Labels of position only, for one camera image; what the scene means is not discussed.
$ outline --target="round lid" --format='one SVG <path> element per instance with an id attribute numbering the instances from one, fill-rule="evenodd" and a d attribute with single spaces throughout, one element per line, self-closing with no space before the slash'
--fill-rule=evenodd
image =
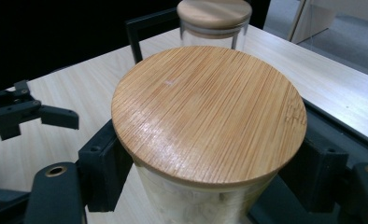
<path id="1" fill-rule="evenodd" d="M 238 26 L 251 16 L 251 6 L 244 0 L 182 0 L 177 14 L 181 20 L 209 29 Z"/>
<path id="2" fill-rule="evenodd" d="M 304 140 L 298 91 L 243 52 L 169 49 L 138 63 L 112 100 L 118 138 L 133 159 L 197 187 L 242 187 L 277 172 Z"/>

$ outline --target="bamboo lid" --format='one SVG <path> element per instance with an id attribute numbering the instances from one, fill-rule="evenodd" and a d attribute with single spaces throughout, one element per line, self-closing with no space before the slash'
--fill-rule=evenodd
<path id="1" fill-rule="evenodd" d="M 229 29 L 243 24 L 251 16 L 244 0 L 182 0 L 177 5 L 181 20 L 208 29 Z"/>
<path id="2" fill-rule="evenodd" d="M 112 100 L 118 138 L 134 160 L 176 182 L 242 187 L 275 174 L 304 140 L 297 90 L 243 52 L 169 49 L 138 63 Z"/>

